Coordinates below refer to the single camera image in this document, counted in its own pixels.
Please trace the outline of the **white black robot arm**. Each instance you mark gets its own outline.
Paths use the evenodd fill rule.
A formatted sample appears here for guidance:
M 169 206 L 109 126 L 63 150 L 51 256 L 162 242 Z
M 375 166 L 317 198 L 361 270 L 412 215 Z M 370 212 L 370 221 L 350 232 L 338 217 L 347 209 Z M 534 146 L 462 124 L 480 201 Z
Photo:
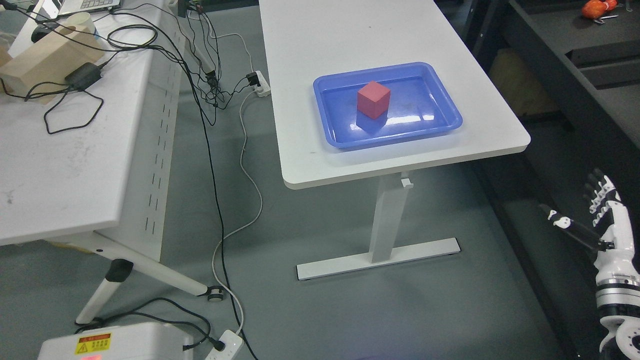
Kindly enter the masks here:
M 640 357 L 640 276 L 634 264 L 637 246 L 629 211 L 615 183 L 595 168 L 587 177 L 586 199 L 590 225 L 542 203 L 547 221 L 594 253 L 595 301 L 606 335 L 598 348 L 601 360 L 637 360 Z

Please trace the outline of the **white robotic hand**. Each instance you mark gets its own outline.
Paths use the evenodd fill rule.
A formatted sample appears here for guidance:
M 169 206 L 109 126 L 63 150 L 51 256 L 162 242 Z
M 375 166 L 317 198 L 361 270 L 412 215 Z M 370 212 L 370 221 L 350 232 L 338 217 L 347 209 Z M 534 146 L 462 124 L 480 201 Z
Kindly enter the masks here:
M 545 203 L 540 203 L 538 208 L 544 212 L 547 221 L 553 226 L 588 251 L 598 252 L 594 262 L 598 270 L 596 283 L 606 283 L 609 280 L 638 282 L 639 272 L 633 265 L 636 254 L 633 228 L 629 212 L 622 203 L 617 187 L 601 169 L 595 168 L 587 176 L 584 189 L 589 201 L 592 225 L 603 224 L 606 219 L 612 218 L 612 223 L 602 236 Z

